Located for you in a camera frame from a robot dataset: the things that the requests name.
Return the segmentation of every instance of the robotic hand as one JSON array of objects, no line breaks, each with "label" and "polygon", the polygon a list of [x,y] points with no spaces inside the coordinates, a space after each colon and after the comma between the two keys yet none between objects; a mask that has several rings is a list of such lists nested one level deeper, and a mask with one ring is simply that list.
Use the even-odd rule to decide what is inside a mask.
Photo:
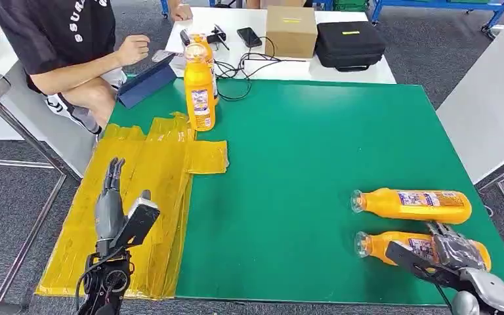
[{"label": "robotic hand", "polygon": [[[85,271],[76,284],[78,315],[118,315],[125,291],[134,272],[128,248],[142,244],[159,217],[158,206],[145,190],[137,198],[127,216],[119,193],[124,159],[116,157],[109,163],[103,190],[95,205],[97,232],[96,253],[88,256]],[[79,308],[78,296],[84,281],[86,301]]]},{"label": "robotic hand", "polygon": [[[420,257],[397,241],[385,255],[416,277],[436,285],[453,315],[504,314],[504,282],[485,270],[478,249],[451,227],[429,222],[436,261]],[[457,290],[452,303],[440,286]]]}]

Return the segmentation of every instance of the floor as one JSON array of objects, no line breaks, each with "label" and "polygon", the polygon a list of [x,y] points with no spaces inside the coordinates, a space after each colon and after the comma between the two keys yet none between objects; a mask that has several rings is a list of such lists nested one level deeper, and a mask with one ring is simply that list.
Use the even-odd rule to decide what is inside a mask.
[{"label": "floor", "polygon": [[[205,0],[189,3],[207,4]],[[152,52],[164,48],[171,22],[159,15],[156,0],[115,0],[113,4],[118,43],[126,35],[143,33],[152,39]],[[424,86],[435,108],[490,43],[480,33],[481,25],[490,18],[485,12],[466,15],[461,10],[385,8],[380,17],[377,29],[387,41],[385,55],[397,82]],[[149,65],[149,61],[141,62],[127,71],[138,73]],[[0,158],[41,160],[24,143],[13,141],[0,142]],[[57,178],[54,171],[0,167],[0,283]],[[7,295],[7,301],[29,304],[25,314],[69,314],[73,309],[70,298],[32,292],[76,188],[76,183],[67,181],[61,189]],[[497,188],[486,191],[482,199],[493,209],[492,219],[504,240],[504,199]],[[123,314],[447,314],[443,308],[222,301],[125,301],[122,310]]]}]

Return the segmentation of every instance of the blue tablet case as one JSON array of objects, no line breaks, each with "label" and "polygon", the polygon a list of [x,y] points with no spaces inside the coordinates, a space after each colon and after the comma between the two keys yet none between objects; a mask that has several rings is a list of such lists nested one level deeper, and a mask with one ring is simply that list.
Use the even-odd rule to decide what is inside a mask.
[{"label": "blue tablet case", "polygon": [[154,94],[177,76],[169,66],[175,54],[126,82],[117,92],[117,100],[126,108],[132,108],[144,98]]}]

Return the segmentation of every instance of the smartphone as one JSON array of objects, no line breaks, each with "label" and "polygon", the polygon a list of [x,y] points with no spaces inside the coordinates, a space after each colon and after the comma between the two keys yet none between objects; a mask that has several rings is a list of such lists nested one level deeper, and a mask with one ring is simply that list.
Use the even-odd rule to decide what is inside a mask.
[{"label": "smartphone", "polygon": [[260,37],[254,33],[251,28],[241,28],[236,30],[240,38],[244,41],[244,45],[248,48],[258,47],[262,45]]}]

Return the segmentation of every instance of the bottle label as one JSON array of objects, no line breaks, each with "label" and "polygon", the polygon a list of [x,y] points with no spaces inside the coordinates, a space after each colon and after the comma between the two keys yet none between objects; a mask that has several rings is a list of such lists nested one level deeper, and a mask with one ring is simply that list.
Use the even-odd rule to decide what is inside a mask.
[{"label": "bottle label", "polygon": [[463,200],[455,192],[397,192],[403,205],[462,207]]},{"label": "bottle label", "polygon": [[412,248],[412,252],[416,255],[430,261],[434,260],[434,249],[432,248],[431,241],[421,240],[419,238],[410,238],[409,245]]},{"label": "bottle label", "polygon": [[207,90],[192,91],[192,105],[194,106],[194,115],[208,115],[209,107],[207,106]]}]

